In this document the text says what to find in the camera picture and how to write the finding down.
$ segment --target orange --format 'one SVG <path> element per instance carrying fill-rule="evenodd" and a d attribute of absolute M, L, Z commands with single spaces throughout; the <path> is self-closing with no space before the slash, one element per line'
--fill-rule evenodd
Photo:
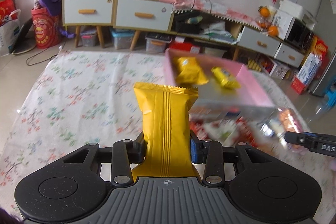
<path fill-rule="evenodd" d="M 262 15 L 263 17 L 267 18 L 267 17 L 270 16 L 270 12 L 266 7 L 260 7 L 258 11 L 259 11 L 260 15 Z"/>
<path fill-rule="evenodd" d="M 276 27 L 276 26 L 270 26 L 270 27 L 268 28 L 268 34 L 269 34 L 269 35 L 272 35 L 272 36 L 274 36 L 274 37 L 277 37 L 278 34 L 279 34 L 278 27 Z"/>

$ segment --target pink cloth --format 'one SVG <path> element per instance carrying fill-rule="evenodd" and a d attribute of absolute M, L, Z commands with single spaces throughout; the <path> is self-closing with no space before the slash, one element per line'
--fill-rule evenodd
<path fill-rule="evenodd" d="M 254 19 L 248 15 L 235 11 L 220 3 L 210 3 L 209 0 L 160 0 L 165 3 L 173 3 L 174 10 L 189 10 L 193 7 L 205 13 L 210 13 L 223 19 L 232 20 L 243 25 L 260 29 Z"/>

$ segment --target yellow candy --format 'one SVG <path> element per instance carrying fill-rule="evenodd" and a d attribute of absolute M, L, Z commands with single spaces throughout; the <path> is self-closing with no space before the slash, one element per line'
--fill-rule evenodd
<path fill-rule="evenodd" d="M 174 63 L 179 73 L 175 79 L 177 84 L 205 85 L 209 82 L 195 57 L 175 58 Z"/>
<path fill-rule="evenodd" d="M 223 88 L 239 89 L 240 84 L 236 78 L 230 74 L 227 70 L 220 67 L 213 67 L 211 69 L 214 77 L 220 83 Z"/>
<path fill-rule="evenodd" d="M 143 114 L 147 143 L 143 163 L 132 170 L 134 180 L 149 177 L 199 177 L 191 163 L 188 111 L 198 97 L 197 88 L 135 83 Z"/>

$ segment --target white drawer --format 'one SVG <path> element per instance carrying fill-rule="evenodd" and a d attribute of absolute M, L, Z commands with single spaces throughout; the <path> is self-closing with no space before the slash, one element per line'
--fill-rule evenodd
<path fill-rule="evenodd" d="M 168 31 L 173 5 L 154 0 L 118 0 L 115 27 Z"/>
<path fill-rule="evenodd" d="M 64 23 L 111 24 L 112 7 L 113 0 L 64 0 Z"/>
<path fill-rule="evenodd" d="M 290 64 L 296 68 L 299 67 L 304 55 L 300 52 L 292 49 L 291 47 L 281 43 L 279 49 L 277 50 L 274 58 L 280 60 L 284 63 Z"/>
<path fill-rule="evenodd" d="M 280 42 L 260 32 L 244 27 L 238 36 L 238 45 L 269 56 L 274 56 Z"/>

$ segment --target floral tablecloth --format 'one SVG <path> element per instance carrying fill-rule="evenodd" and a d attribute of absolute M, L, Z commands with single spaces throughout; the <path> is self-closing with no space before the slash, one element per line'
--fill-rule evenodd
<path fill-rule="evenodd" d="M 135 139 L 142 131 L 142 114 L 133 85 L 164 84 L 163 60 L 135 53 L 61 51 L 32 87 L 10 132 L 0 158 L 0 206 L 19 215 L 17 183 L 86 143 L 102 147 Z M 294 109 L 273 80 L 254 75 L 275 104 Z M 335 214 L 329 159 L 314 153 L 285 153 L 280 159 L 319 182 L 323 198 L 315 220 L 329 223 Z"/>

